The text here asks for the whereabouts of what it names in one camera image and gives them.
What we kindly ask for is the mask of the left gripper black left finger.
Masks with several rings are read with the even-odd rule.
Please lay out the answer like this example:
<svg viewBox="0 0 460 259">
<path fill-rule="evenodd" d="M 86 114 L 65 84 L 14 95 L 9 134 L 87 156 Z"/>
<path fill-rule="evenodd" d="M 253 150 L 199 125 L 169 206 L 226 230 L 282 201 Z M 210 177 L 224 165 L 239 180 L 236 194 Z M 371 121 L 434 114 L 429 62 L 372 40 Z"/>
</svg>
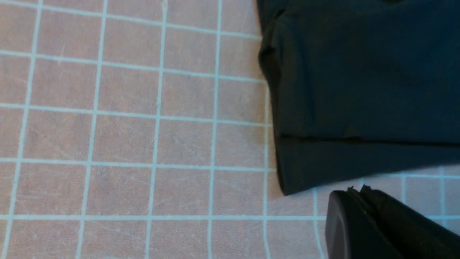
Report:
<svg viewBox="0 0 460 259">
<path fill-rule="evenodd" d="M 325 241 L 329 259 L 403 259 L 376 224 L 357 190 L 329 195 Z"/>
</svg>

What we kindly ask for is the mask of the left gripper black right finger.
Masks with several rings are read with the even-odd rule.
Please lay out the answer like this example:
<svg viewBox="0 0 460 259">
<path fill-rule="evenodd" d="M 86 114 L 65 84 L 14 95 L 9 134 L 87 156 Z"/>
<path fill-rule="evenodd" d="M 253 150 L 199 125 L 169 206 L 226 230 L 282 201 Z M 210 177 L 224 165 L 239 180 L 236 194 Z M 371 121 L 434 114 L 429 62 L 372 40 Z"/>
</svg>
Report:
<svg viewBox="0 0 460 259">
<path fill-rule="evenodd" d="M 381 190 L 364 185 L 359 194 L 379 230 L 405 259 L 459 258 L 459 235 Z"/>
</svg>

